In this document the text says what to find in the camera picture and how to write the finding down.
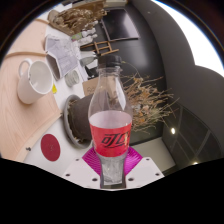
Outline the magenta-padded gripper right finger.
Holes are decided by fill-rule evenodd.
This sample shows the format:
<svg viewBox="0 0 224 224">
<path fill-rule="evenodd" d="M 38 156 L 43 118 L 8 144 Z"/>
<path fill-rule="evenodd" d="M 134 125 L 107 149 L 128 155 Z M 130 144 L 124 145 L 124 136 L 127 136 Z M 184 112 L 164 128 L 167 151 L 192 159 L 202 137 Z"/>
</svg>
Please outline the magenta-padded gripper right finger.
<svg viewBox="0 0 224 224">
<path fill-rule="evenodd" d="M 127 188 L 140 188 L 164 177 L 150 157 L 142 157 L 132 147 L 124 161 L 124 175 Z"/>
</svg>

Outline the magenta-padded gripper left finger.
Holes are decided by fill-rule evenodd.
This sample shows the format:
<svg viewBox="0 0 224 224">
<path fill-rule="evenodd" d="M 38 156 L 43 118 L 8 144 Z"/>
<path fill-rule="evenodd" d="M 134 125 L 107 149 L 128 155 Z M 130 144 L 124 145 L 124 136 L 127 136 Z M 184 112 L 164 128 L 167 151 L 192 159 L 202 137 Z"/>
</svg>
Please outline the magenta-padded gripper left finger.
<svg viewBox="0 0 224 224">
<path fill-rule="evenodd" d="M 94 148 L 82 157 L 75 158 L 62 177 L 84 188 L 100 188 L 101 164 Z"/>
</svg>

